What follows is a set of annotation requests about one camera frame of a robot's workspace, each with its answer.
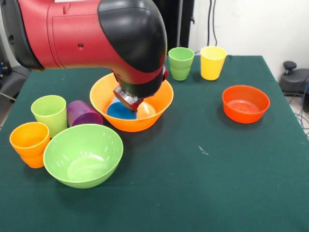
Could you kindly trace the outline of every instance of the bowl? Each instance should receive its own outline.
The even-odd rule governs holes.
[[[122,153],[122,140],[112,129],[82,124],[56,135],[45,149],[43,162],[49,174],[61,183],[87,189],[113,174]]]
[[[252,86],[231,86],[222,98],[225,114],[239,123],[258,121],[270,106],[268,96]]]
[[[138,132],[150,128],[170,106],[174,92],[170,83],[165,80],[160,89],[151,97],[146,98],[140,107],[148,107],[154,114],[140,116],[137,119],[120,119],[106,114],[109,105],[114,99],[113,90],[118,86],[114,74],[111,73],[99,79],[90,90],[90,101],[93,107],[100,112],[115,128],[121,131]]]

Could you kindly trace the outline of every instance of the yellow cup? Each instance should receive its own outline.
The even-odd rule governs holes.
[[[207,46],[201,49],[201,75],[205,80],[214,81],[219,78],[226,51],[220,47]]]

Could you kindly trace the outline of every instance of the purple cup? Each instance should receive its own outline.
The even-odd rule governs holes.
[[[70,127],[80,124],[103,125],[102,116],[84,101],[72,101],[67,107],[67,115]]]

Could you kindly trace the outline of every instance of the green cup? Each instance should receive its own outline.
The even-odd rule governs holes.
[[[64,98],[48,95],[37,99],[31,106],[31,111],[38,122],[44,123],[53,138],[65,130],[67,125],[67,103]]]
[[[175,47],[169,51],[170,72],[175,80],[187,79],[194,55],[194,51],[186,47]]]

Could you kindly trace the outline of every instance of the red plastic bowl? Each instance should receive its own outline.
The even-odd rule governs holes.
[[[270,106],[268,96],[251,86],[231,86],[223,94],[225,114],[239,123],[258,121]]]

